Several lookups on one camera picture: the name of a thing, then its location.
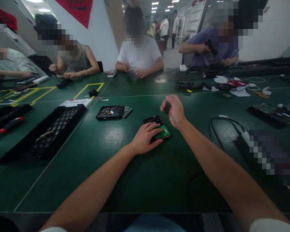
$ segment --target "red banner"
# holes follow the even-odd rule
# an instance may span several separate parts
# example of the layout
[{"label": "red banner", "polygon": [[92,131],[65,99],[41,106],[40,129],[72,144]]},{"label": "red banner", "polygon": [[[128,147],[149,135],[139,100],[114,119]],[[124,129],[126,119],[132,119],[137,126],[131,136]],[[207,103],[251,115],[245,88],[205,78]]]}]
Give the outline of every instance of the red banner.
[{"label": "red banner", "polygon": [[6,24],[7,27],[17,31],[17,19],[7,12],[0,9],[0,24]]},{"label": "red banner", "polygon": [[93,0],[55,0],[88,29]]}]

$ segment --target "green table surface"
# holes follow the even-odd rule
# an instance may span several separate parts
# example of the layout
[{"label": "green table surface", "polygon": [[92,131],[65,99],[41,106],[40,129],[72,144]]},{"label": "green table surface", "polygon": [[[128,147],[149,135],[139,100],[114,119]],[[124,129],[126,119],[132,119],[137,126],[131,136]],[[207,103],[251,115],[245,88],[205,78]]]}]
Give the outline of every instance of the green table surface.
[{"label": "green table surface", "polygon": [[[118,73],[110,79],[100,73],[76,80],[64,89],[46,88],[55,87],[60,81],[57,78],[40,84],[38,91],[20,101],[33,104],[34,109],[24,115],[26,123],[8,134],[0,134],[0,158],[64,100],[76,95],[76,99],[85,98],[88,90],[101,87],[99,96],[108,101],[93,100],[88,105],[79,125],[52,160],[0,165],[0,211],[54,212],[77,186],[133,139],[143,119],[160,115],[173,136],[131,161],[102,212],[189,213],[187,184],[201,167],[183,137],[160,112],[159,106],[168,94],[179,95],[187,119],[207,137],[209,120],[228,115],[249,130],[267,130],[290,152],[290,127],[275,129],[246,112],[256,103],[289,103],[290,86],[287,83],[270,81],[272,76],[263,76],[267,81],[257,85],[261,88],[270,86],[272,95],[268,99],[253,92],[250,97],[227,99],[221,91],[188,93],[175,89],[178,79],[214,84],[213,80],[201,78],[201,70],[183,73],[178,69],[165,69],[145,79],[130,73]],[[127,119],[97,121],[95,117],[99,109],[106,105],[129,106],[133,112]],[[260,184],[283,212],[290,212],[290,192],[282,182],[256,168],[247,145],[230,123],[215,121],[214,124],[226,153]],[[195,212],[230,212],[225,200],[204,174],[193,181],[191,195]]]}]

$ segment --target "scissors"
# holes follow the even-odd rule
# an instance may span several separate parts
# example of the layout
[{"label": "scissors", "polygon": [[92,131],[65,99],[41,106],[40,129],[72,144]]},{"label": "scissors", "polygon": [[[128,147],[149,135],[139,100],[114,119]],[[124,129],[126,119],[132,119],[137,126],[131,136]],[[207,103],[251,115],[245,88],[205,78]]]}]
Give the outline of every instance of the scissors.
[{"label": "scissors", "polygon": [[228,86],[231,86],[231,87],[244,87],[246,85],[248,85],[246,82],[243,82],[243,81],[238,81],[238,80],[228,80],[227,81],[227,85]]}]

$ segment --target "purple shirt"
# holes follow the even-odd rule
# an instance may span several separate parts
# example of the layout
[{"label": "purple shirt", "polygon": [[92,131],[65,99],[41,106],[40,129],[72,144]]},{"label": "purple shirt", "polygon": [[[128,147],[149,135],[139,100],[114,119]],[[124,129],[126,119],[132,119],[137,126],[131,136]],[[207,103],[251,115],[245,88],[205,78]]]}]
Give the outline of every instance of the purple shirt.
[{"label": "purple shirt", "polygon": [[220,38],[218,36],[218,30],[214,28],[206,29],[190,40],[187,41],[189,44],[203,44],[210,38],[214,43],[214,48],[218,50],[218,55],[214,57],[214,59],[209,60],[210,53],[203,53],[199,56],[194,55],[192,58],[191,66],[202,66],[202,65],[210,65],[220,63],[223,59],[230,58],[232,56],[238,56],[238,37],[232,36],[229,37],[229,42],[220,42]]}]

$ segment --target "hair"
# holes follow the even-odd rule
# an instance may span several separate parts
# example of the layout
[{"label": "hair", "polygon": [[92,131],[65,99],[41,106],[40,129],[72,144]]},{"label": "hair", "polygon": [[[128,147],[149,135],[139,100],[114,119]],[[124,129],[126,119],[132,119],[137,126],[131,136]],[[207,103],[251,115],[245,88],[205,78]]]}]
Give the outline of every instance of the hair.
[{"label": "hair", "polygon": [[34,29],[38,33],[38,39],[62,40],[64,33],[58,29],[58,21],[52,14],[36,14]]},{"label": "hair", "polygon": [[129,35],[141,35],[144,29],[144,15],[139,6],[128,6],[124,15],[126,30]]}]

